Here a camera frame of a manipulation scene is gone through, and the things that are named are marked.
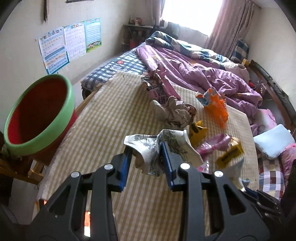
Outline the blue patchwork blanket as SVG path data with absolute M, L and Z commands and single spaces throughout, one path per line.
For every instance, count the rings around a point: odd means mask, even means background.
M 145 43 L 151 46 L 173 50 L 192 60 L 204 61 L 213 67 L 232 72 L 242 78 L 243 75 L 248 73 L 247 68 L 242 64 L 234 63 L 227 57 L 215 53 L 213 50 L 177 40 L 161 31 L 155 31 L 145 40 Z

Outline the white sketch-printed paper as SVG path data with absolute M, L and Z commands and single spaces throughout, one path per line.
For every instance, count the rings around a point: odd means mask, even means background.
M 180 155 L 183 162 L 193 167 L 204 163 L 200 154 L 192 147 L 186 130 L 163 129 L 158 135 L 135 134 L 124 139 L 124 144 L 133 149 L 135 167 L 141 169 L 143 174 L 152 176 L 165 172 L 160 161 L 161 143 L 167 143 L 172 153 Z

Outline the yellow snack bag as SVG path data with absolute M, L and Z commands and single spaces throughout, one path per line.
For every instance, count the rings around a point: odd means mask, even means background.
M 230 140 L 230 147 L 221 157 L 217 159 L 216 165 L 220 169 L 224 169 L 232 159 L 237 158 L 242 154 L 244 154 L 244 150 L 240 139 L 232 137 Z

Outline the orange plastic wrapper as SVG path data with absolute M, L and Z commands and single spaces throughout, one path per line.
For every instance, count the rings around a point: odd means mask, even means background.
M 203 105 L 205 111 L 222 128 L 226 129 L 228 112 L 226 101 L 214 88 L 209 88 L 204 94 L 196 93 L 196 99 Z

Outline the left learning chart poster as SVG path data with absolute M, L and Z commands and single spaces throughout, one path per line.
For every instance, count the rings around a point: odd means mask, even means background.
M 63 27 L 46 32 L 38 42 L 47 74 L 56 73 L 70 62 Z

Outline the pink printed snack bag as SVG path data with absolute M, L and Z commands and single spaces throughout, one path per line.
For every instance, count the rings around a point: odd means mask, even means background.
M 149 94 L 150 99 L 165 104 L 170 96 L 181 100 L 165 75 L 165 71 L 156 69 L 141 78 L 141 83 Z

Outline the purple quilt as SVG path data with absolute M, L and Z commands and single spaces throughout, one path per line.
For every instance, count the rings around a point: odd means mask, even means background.
M 236 74 L 204 61 L 195 61 L 176 51 L 147 44 L 137 49 L 137 55 L 149 71 L 163 70 L 173 84 L 199 93 L 214 88 L 229 106 L 250 119 L 255 118 L 262 97 Z

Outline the learning chart poster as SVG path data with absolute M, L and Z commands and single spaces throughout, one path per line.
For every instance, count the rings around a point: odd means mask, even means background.
M 86 54 L 84 22 L 65 26 L 64 34 L 69 61 Z
M 63 27 L 46 32 L 38 42 L 47 74 L 56 73 L 70 62 Z

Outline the yellow snack box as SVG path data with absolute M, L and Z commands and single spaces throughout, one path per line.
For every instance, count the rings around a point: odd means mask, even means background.
M 208 128 L 203 125 L 203 121 L 191 123 L 189 126 L 189 140 L 194 149 L 196 149 L 201 141 L 206 137 Z

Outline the pink curtain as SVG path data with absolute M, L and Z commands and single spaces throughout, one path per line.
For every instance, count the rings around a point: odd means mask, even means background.
M 230 58 L 238 40 L 248 32 L 255 8 L 253 1 L 223 1 L 207 48 Z
M 148 0 L 147 6 L 154 25 L 159 26 L 164 11 L 165 0 Z

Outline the right pink curtain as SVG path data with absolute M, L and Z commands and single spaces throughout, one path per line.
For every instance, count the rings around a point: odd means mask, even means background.
M 248 32 L 255 8 L 253 1 L 223 1 L 207 48 L 230 58 L 238 40 Z

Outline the brown paper bag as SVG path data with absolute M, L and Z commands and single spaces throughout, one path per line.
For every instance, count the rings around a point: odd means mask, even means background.
M 183 130 L 192 124 L 197 113 L 194 106 L 178 100 L 174 96 L 170 96 L 164 104 L 153 100 L 149 105 L 158 121 L 176 130 Z

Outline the pink foil wrapper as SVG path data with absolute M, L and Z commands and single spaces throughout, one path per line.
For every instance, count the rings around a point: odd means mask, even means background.
M 228 134 L 219 134 L 203 142 L 196 151 L 200 154 L 204 163 L 197 168 L 198 171 L 209 173 L 209 157 L 214 151 L 227 151 L 230 147 L 231 136 Z

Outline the red bin with green rim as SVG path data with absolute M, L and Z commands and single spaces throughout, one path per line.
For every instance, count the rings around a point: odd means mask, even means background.
M 4 126 L 9 152 L 48 166 L 77 119 L 71 82 L 59 74 L 30 85 L 11 109 Z

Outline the dark wooden headboard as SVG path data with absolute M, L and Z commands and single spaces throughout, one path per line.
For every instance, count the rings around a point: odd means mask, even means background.
M 247 66 L 254 90 L 262 98 L 261 108 L 270 109 L 278 124 L 284 125 L 295 136 L 295 109 L 288 95 L 273 80 L 272 76 L 254 60 Z

